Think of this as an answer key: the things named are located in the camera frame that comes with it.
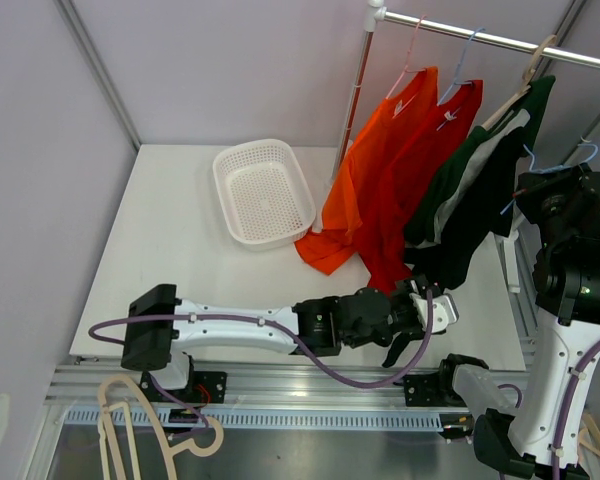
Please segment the red t shirt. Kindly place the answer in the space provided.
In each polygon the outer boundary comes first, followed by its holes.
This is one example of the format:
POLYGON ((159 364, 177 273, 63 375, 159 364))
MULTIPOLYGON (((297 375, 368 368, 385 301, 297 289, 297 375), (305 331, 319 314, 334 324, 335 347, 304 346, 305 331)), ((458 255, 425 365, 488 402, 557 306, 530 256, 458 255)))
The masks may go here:
POLYGON ((435 105, 381 171, 371 205, 354 236, 370 273, 368 285, 385 294, 411 274, 403 263, 403 228, 416 212, 439 168, 466 139, 483 99, 483 82, 459 87, 435 105))

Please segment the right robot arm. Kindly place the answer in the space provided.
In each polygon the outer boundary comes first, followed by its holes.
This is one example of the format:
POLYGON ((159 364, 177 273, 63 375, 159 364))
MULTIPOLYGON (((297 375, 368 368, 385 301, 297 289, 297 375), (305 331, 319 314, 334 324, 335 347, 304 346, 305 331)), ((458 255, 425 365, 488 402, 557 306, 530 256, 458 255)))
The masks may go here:
POLYGON ((435 392, 475 420, 476 458, 500 475, 585 479, 578 429, 600 358, 600 171, 586 164, 523 173, 515 202, 538 226, 538 336, 527 387, 512 404, 481 360, 450 354, 435 392))

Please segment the green and grey t shirt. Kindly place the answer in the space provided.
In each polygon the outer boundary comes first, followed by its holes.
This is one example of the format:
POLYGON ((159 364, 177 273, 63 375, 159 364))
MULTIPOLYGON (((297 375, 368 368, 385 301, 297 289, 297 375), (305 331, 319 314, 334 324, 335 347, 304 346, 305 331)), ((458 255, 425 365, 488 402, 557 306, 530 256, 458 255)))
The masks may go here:
POLYGON ((555 82, 553 75, 531 82, 529 90, 490 128, 477 126, 471 131, 436 172, 405 225, 403 236, 409 248, 428 248, 441 242, 445 224, 505 137, 518 132, 527 146, 535 144, 555 82))

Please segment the light blue plastic hanger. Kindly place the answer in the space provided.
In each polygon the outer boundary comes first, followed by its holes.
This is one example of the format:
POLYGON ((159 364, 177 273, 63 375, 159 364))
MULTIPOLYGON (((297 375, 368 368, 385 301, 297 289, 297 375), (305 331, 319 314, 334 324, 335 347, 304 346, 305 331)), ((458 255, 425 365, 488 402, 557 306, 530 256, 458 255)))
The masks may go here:
MULTIPOLYGON (((599 146, 597 144, 593 143, 592 141, 585 140, 584 138, 581 139, 581 141, 576 145, 576 147, 577 148, 580 148, 580 147, 592 148, 591 154, 587 158, 582 160, 581 164, 589 163, 591 160, 593 160, 597 156, 597 154, 599 152, 599 146)), ((536 155, 526 144, 523 145, 523 148, 524 148, 524 151, 527 153, 528 157, 530 158, 530 164, 529 164, 529 168, 527 169, 527 173, 552 174, 552 173, 557 173, 557 172, 561 172, 566 169, 569 169, 569 166, 566 164, 560 164, 560 165, 556 165, 556 166, 549 167, 549 168, 536 168, 535 167, 536 155)), ((515 199, 520 193, 521 193, 521 190, 515 192, 512 195, 512 200, 500 211, 501 216, 503 216, 505 213, 507 213, 509 210, 512 209, 512 207, 515 203, 515 199)))

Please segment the orange t shirt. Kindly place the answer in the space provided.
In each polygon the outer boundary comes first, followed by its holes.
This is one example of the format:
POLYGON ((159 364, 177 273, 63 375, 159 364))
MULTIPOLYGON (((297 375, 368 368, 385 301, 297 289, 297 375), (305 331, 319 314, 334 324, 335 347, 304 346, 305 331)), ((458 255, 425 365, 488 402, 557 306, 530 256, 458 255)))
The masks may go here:
POLYGON ((379 176, 414 135, 438 98, 438 68, 426 67, 396 95, 381 101, 340 165, 321 213, 322 228, 295 242, 301 259, 330 275, 355 252, 353 237, 379 176))

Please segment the pink wire hanger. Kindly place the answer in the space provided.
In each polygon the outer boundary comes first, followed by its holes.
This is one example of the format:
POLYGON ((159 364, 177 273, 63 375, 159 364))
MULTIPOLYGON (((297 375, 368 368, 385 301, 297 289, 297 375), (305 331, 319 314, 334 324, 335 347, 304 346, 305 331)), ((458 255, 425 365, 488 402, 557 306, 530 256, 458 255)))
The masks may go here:
POLYGON ((414 70, 410 68, 410 63, 411 63, 411 57, 412 57, 412 53, 413 53, 413 49, 416 43, 416 39, 418 36, 418 32, 419 29, 422 25, 422 22, 427 18, 427 15, 424 14, 422 15, 419 19, 418 22, 416 23, 415 27, 414 27, 414 31, 413 34, 411 35, 410 38, 410 43, 409 43, 409 47, 407 50, 407 54, 406 54, 406 59, 405 59, 405 63, 404 66, 402 68, 402 70, 400 71, 400 74, 398 75, 398 77, 396 78, 395 82, 393 83, 393 85, 391 86, 391 88, 389 89, 389 91, 387 92, 385 98, 386 99, 390 99, 395 90, 400 86, 402 80, 404 79, 404 77, 409 74, 409 73, 414 73, 414 70))

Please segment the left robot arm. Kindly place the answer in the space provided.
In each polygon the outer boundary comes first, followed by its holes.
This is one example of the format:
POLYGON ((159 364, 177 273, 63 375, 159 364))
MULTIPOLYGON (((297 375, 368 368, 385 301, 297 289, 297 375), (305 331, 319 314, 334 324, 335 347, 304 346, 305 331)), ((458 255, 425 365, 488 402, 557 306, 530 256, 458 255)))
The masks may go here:
POLYGON ((235 347, 311 358, 336 357, 344 348, 384 347, 393 366, 408 344, 442 334, 458 319, 450 295, 425 279, 405 281, 391 294, 364 287, 344 296, 293 306, 239 310, 180 299, 173 284, 159 284, 130 303, 123 340, 124 369, 156 374, 174 401, 195 389, 193 349, 235 347))

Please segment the black t shirt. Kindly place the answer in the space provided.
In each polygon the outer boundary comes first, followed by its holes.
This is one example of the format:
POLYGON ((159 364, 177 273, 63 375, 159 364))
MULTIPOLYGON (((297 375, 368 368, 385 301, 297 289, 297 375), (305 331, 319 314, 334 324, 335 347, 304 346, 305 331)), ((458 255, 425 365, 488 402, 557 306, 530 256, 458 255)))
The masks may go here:
POLYGON ((501 216, 500 211, 512 200, 516 163, 524 144, 523 134, 513 132, 496 147, 445 224, 439 244, 417 249, 405 242, 408 277, 423 274, 441 289, 454 290, 466 281, 472 257, 485 237, 509 233, 512 214, 501 216))

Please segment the blue wire hanger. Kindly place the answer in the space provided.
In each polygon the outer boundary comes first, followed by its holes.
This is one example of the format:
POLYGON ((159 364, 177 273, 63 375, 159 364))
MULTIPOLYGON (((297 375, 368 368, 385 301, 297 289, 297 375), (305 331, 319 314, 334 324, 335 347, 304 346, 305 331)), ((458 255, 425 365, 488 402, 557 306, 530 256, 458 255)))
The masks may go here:
POLYGON ((438 99, 438 102, 437 102, 438 106, 441 106, 442 104, 446 103, 450 99, 450 97, 452 96, 452 93, 456 89, 460 88, 463 85, 471 84, 471 81, 465 81, 462 78, 462 68, 464 66, 466 55, 467 55, 467 52, 469 50, 471 43, 474 41, 474 39, 476 38, 476 36, 479 33, 484 33, 485 31, 486 31, 485 27, 479 27, 475 31, 473 31, 471 33, 471 35, 468 37, 468 39, 465 41, 463 50, 461 52, 461 55, 458 59, 456 66, 455 66, 452 81, 448 85, 448 87, 444 91, 444 93, 438 99))

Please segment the beige wooden hanger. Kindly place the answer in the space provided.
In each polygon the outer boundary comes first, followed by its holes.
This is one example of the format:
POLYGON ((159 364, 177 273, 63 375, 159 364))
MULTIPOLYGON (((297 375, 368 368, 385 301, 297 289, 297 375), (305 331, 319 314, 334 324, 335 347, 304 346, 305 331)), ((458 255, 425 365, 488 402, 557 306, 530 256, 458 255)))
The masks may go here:
POLYGON ((540 58, 544 50, 548 47, 552 47, 557 42, 557 35, 552 34, 547 36, 539 46, 533 51, 531 60, 527 64, 525 70, 521 76, 521 84, 518 90, 505 101, 503 105, 501 105, 482 125, 481 127, 485 130, 489 130, 492 128, 499 119, 512 107, 518 100, 523 98, 528 90, 530 89, 530 82, 537 71, 537 67, 540 62, 540 58))

